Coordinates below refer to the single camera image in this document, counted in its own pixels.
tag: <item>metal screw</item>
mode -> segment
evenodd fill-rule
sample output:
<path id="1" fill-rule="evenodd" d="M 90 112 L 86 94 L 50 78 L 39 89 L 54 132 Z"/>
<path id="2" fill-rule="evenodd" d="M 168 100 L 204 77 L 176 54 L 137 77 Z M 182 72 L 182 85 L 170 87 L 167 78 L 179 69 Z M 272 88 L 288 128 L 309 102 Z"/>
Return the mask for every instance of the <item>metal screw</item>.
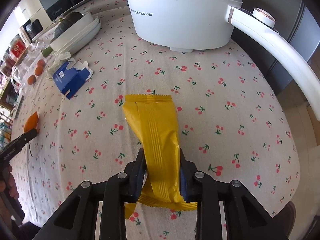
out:
<path id="1" fill-rule="evenodd" d="M 241 182 L 239 180 L 233 180 L 231 182 L 231 184 L 234 186 L 234 187 L 240 187 L 241 186 Z"/>
<path id="2" fill-rule="evenodd" d="M 118 178 L 119 179 L 124 179 L 124 178 L 126 178 L 127 177 L 127 174 L 125 173 L 125 172 L 120 172 L 119 174 L 118 174 Z"/>
<path id="3" fill-rule="evenodd" d="M 195 173 L 195 176 L 196 176 L 196 178 L 203 178 L 203 177 L 204 177 L 204 173 L 201 172 L 201 171 L 197 171 L 197 172 Z"/>
<path id="4" fill-rule="evenodd" d="M 87 188 L 87 187 L 90 187 L 90 182 L 89 181 L 84 181 L 81 183 L 81 187 L 83 188 Z"/>

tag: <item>yellow snack package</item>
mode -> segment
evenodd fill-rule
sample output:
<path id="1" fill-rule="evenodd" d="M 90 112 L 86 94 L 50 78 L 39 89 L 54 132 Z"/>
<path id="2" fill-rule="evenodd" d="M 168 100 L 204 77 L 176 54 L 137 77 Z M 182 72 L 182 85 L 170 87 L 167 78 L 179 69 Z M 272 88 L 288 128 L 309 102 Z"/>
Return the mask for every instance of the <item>yellow snack package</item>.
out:
<path id="1" fill-rule="evenodd" d="M 179 191 L 180 147 L 177 112 L 171 96 L 126 95 L 122 106 L 131 129 L 143 145 L 148 177 L 138 202 L 179 211 L 195 210 Z M 125 207 L 128 219 L 135 204 Z"/>

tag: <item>cherry print tablecloth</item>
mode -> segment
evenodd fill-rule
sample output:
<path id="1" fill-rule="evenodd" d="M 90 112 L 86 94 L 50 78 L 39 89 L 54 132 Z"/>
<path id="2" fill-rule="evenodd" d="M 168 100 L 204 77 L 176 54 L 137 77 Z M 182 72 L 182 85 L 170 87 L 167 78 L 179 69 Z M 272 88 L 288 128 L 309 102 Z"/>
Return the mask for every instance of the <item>cherry print tablecloth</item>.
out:
<path id="1" fill-rule="evenodd" d="M 126 0 L 78 8 L 88 10 L 100 17 L 101 30 L 74 58 L 88 61 L 92 78 L 71 100 L 45 75 L 23 88 L 12 137 L 34 111 L 40 116 L 33 157 L 25 147 L 12 160 L 26 220 L 43 225 L 83 180 L 105 181 L 135 160 L 141 144 L 121 108 L 131 93 L 171 95 L 186 159 L 217 180 L 240 180 L 277 214 L 297 188 L 299 160 L 281 106 L 249 56 L 232 40 L 192 53 L 144 41 Z M 52 33 L 42 40 L 49 43 Z M 126 221 L 129 239 L 194 239 L 195 225 L 196 211 L 140 204 Z"/>

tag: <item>human hand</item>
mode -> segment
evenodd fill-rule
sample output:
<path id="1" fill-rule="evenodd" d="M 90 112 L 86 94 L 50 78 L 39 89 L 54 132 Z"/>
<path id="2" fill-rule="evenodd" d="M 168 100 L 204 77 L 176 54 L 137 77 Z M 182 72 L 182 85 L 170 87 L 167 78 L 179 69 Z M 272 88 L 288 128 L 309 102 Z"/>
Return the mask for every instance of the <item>human hand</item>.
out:
<path id="1" fill-rule="evenodd" d="M 8 185 L 9 185 L 9 194 L 11 197 L 13 197 L 14 199 L 18 199 L 19 198 L 19 193 L 17 191 L 17 185 L 16 182 L 14 180 L 14 177 L 12 176 L 11 172 L 12 172 L 12 167 L 11 165 L 8 166 L 9 169 L 9 179 L 8 179 Z M 0 180 L 0 192 L 3 192 L 6 188 L 5 182 L 3 180 Z"/>

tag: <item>white kettle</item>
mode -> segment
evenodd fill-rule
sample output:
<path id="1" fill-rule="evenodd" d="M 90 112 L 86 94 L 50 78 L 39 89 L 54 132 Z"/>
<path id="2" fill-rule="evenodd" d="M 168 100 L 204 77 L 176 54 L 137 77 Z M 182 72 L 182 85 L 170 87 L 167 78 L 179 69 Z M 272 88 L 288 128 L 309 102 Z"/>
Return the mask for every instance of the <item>white kettle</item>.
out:
<path id="1" fill-rule="evenodd" d="M 226 45 L 233 28 L 268 50 L 299 85 L 320 120 L 320 82 L 302 56 L 273 28 L 262 9 L 250 13 L 242 0 L 128 0 L 134 27 L 146 41 L 171 50 L 215 49 Z"/>

